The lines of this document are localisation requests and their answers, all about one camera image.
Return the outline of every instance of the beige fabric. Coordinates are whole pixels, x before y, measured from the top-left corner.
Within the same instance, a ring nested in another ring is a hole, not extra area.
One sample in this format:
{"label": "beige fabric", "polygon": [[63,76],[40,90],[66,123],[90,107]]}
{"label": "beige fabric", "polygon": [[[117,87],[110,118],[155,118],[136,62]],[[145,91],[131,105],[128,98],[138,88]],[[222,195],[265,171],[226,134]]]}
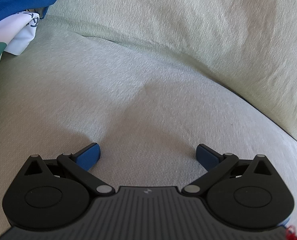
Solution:
{"label": "beige fabric", "polygon": [[181,63],[39,26],[22,55],[0,63],[0,234],[3,194],[29,155],[53,159],[94,141],[102,155],[91,172],[116,189],[181,189],[205,172],[199,143],[266,154],[294,195],[297,226],[297,142],[271,120]]}
{"label": "beige fabric", "polygon": [[174,52],[297,140],[297,0],[58,0],[45,21]]}

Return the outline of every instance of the red object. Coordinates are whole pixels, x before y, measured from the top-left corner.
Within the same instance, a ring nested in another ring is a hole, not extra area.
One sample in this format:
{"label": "red object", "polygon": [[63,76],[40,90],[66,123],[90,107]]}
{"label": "red object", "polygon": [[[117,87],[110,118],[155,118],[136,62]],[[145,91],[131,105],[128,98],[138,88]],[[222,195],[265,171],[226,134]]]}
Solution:
{"label": "red object", "polygon": [[297,240],[295,226],[289,226],[286,229],[286,240]]}

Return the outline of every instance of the red yarn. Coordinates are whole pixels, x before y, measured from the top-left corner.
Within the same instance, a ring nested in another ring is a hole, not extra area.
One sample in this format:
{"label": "red yarn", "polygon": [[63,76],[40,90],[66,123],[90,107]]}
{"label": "red yarn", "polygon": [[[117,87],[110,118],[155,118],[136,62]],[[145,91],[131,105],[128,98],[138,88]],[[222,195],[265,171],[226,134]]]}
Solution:
{"label": "red yarn", "polygon": [[286,229],[286,240],[297,240],[295,226],[289,226]]}

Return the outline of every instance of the triangular cutout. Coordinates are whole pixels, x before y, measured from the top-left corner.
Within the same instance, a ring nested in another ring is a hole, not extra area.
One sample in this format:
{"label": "triangular cutout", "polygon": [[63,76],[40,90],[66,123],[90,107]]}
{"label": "triangular cutout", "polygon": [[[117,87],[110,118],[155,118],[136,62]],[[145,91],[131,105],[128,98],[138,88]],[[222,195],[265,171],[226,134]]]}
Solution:
{"label": "triangular cutout", "polygon": [[269,169],[267,168],[267,166],[265,165],[265,162],[263,162],[263,161],[258,162],[254,173],[264,174],[264,175],[272,175],[271,172],[269,171]]}
{"label": "triangular cutout", "polygon": [[25,172],[25,176],[27,175],[33,175],[33,174],[39,174],[42,173],[42,169],[39,166],[37,161],[33,161],[31,162],[31,164],[29,165],[28,169]]}

